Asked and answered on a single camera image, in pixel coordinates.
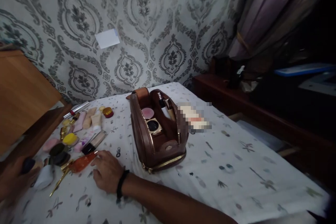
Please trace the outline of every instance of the white bedsheet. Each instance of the white bedsheet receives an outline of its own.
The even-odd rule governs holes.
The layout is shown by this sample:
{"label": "white bedsheet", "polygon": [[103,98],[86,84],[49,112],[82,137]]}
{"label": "white bedsheet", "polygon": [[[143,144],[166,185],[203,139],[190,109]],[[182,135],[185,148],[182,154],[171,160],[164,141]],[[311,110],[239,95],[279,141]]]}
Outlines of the white bedsheet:
{"label": "white bedsheet", "polygon": [[[203,106],[204,116],[212,122],[212,129],[207,132],[189,135],[185,160],[154,175],[142,169],[133,139],[129,101],[125,99],[128,94],[90,102],[89,108],[104,105],[114,111],[112,118],[102,119],[102,128],[108,135],[98,149],[110,150],[115,156],[120,147],[118,160],[126,169],[217,208],[238,223],[252,223],[304,210],[323,215],[328,194],[277,153],[216,108],[207,106],[181,84],[168,83],[155,88],[161,89],[176,103],[191,102],[199,108]],[[50,137],[58,138],[60,127]],[[82,130],[77,135],[80,138],[89,136],[91,130]],[[47,157],[41,151],[39,155]],[[77,153],[71,155],[72,158],[79,156]],[[96,187],[92,170],[89,166],[80,174],[67,175],[49,198],[61,177],[58,168],[52,185],[36,193],[33,189],[27,192],[12,223],[158,222],[130,198],[116,204],[115,195],[106,195]],[[87,207],[85,199],[81,198],[91,198],[91,205]]]}

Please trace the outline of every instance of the white paper note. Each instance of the white paper note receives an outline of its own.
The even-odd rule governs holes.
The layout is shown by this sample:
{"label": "white paper note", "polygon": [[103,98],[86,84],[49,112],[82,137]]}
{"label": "white paper note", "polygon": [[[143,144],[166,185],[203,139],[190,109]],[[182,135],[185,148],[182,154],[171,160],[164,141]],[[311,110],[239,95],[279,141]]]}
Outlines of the white paper note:
{"label": "white paper note", "polygon": [[103,31],[95,35],[101,49],[119,44],[118,32],[116,29]]}

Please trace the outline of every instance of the hand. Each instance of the hand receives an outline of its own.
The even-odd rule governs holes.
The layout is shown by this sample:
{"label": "hand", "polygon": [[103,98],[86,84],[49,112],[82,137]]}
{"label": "hand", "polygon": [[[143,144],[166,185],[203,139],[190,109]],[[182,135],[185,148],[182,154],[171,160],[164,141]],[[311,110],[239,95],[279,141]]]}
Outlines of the hand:
{"label": "hand", "polygon": [[14,163],[9,164],[0,176],[0,202],[19,194],[23,188],[32,184],[40,168],[31,170],[27,174],[21,175],[21,169],[25,156],[19,157]]}
{"label": "hand", "polygon": [[116,193],[124,169],[111,152],[101,150],[97,152],[97,155],[98,157],[91,163],[91,166],[97,166],[97,169],[93,170],[93,179],[98,188],[107,193]]}

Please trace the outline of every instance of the makeup bag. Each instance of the makeup bag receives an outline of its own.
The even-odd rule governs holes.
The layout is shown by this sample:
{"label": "makeup bag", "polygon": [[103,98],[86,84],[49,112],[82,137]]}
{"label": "makeup bag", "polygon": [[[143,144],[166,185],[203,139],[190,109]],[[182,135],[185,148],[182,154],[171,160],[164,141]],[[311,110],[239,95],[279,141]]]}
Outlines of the makeup bag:
{"label": "makeup bag", "polygon": [[[161,110],[158,93],[174,110],[175,121],[167,118]],[[160,171],[180,163],[186,156],[188,128],[175,103],[159,89],[148,92],[143,87],[130,95],[133,135],[142,167],[149,173]],[[156,135],[149,132],[146,119],[141,110],[149,107],[162,127]]]}

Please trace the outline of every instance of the damask wallpaper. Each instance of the damask wallpaper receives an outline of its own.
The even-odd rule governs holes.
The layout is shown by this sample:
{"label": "damask wallpaper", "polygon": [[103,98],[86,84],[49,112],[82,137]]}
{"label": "damask wallpaper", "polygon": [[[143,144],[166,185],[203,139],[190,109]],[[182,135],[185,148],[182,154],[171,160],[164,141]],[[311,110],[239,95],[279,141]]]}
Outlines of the damask wallpaper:
{"label": "damask wallpaper", "polygon": [[[0,40],[14,42],[68,101],[180,82],[225,52],[239,0],[1,0]],[[95,34],[115,28],[120,44]]]}

